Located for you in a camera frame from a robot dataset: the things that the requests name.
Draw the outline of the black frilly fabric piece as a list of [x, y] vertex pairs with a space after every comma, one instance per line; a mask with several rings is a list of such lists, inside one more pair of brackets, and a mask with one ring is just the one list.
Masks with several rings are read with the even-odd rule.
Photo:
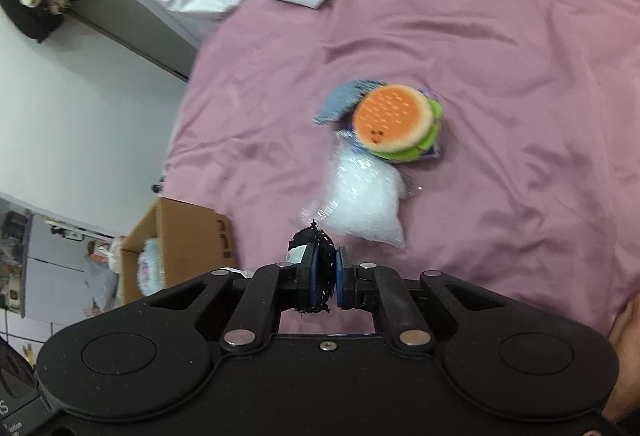
[[336, 248], [314, 220], [288, 242], [285, 261], [295, 269], [294, 308], [300, 313], [329, 310], [336, 281]]

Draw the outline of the clear bag white filling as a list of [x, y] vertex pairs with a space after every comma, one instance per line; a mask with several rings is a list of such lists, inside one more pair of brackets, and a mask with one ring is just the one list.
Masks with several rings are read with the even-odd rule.
[[399, 210], [407, 197], [400, 171], [340, 130], [334, 133], [320, 190], [300, 215], [335, 235], [403, 248]]

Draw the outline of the person's bare foot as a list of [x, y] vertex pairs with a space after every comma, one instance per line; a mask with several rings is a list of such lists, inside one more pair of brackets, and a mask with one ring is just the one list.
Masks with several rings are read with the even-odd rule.
[[620, 370], [614, 390], [603, 409], [603, 415], [612, 422], [620, 422], [639, 409], [639, 296], [634, 297], [616, 318], [608, 341], [615, 349]]

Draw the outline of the cardboard box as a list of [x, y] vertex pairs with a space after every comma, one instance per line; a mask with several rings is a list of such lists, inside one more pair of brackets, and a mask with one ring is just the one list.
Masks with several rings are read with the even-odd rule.
[[158, 242], [160, 274], [171, 287], [218, 268], [239, 266], [230, 220], [213, 209], [159, 197], [122, 241], [122, 302], [143, 297], [138, 258], [144, 243]]

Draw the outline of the pink bed sheet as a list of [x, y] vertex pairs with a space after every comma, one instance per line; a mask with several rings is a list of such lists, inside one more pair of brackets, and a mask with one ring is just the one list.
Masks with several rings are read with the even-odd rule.
[[442, 156], [404, 167], [406, 245], [349, 239], [608, 332], [639, 289], [639, 0], [245, 0], [202, 44], [164, 193], [282, 258], [320, 196], [339, 84], [432, 90]]

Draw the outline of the hamburger plush toy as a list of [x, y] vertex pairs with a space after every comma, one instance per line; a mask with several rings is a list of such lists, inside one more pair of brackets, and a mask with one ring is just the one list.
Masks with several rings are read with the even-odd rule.
[[384, 84], [365, 96], [352, 113], [352, 133], [364, 151], [394, 164], [419, 161], [419, 144], [433, 124], [430, 102], [418, 89]]

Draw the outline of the blue knitted cloth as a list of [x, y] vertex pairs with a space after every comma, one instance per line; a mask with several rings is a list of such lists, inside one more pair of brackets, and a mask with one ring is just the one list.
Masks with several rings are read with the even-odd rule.
[[383, 81], [373, 79], [356, 79], [340, 84], [326, 97], [314, 115], [314, 122], [318, 125], [341, 122], [367, 94], [383, 86]]

